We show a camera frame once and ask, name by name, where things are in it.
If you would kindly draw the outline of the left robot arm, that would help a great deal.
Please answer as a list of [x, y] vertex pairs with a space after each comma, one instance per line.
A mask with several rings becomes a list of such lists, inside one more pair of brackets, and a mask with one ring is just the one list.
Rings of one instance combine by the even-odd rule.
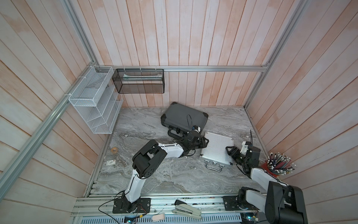
[[171, 144], [148, 141], [132, 158], [132, 176], [122, 199], [130, 204], [136, 202], [146, 179], [157, 170], [164, 159], [189, 156], [189, 152], [206, 148], [208, 144], [209, 139], [201, 136], [197, 129], [191, 130]]

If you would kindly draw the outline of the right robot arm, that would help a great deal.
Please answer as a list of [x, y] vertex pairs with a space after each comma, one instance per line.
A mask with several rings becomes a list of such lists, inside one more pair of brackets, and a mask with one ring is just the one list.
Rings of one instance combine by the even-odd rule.
[[248, 210], [253, 207], [262, 211], [270, 224], [307, 224], [308, 218], [303, 191], [296, 186], [281, 182], [270, 171], [259, 166], [261, 150], [246, 141], [241, 149], [226, 147], [238, 169], [257, 182], [267, 193], [242, 187], [237, 196], [223, 197], [226, 211]]

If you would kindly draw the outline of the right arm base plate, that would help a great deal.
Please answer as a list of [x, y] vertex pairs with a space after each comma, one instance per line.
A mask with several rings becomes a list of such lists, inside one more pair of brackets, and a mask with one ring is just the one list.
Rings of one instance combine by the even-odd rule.
[[225, 211], [243, 211], [247, 209], [240, 207], [241, 204], [238, 201], [238, 196], [224, 196], [222, 198]]

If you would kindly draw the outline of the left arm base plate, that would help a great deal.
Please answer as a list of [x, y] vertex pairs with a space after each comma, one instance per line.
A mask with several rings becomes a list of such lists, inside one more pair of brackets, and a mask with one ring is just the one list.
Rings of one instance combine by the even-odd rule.
[[129, 202], [126, 197], [114, 200], [113, 214], [149, 213], [151, 206], [150, 198], [139, 198], [135, 202]]

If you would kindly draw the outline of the silver aluminium poker case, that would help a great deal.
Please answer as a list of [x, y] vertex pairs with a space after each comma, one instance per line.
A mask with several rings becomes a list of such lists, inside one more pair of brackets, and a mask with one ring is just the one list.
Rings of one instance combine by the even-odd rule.
[[232, 147], [234, 140], [211, 132], [206, 132], [204, 137], [209, 143], [201, 150], [199, 160], [205, 162], [205, 167], [216, 172], [221, 172], [223, 168], [231, 168], [233, 158], [227, 154], [226, 147]]

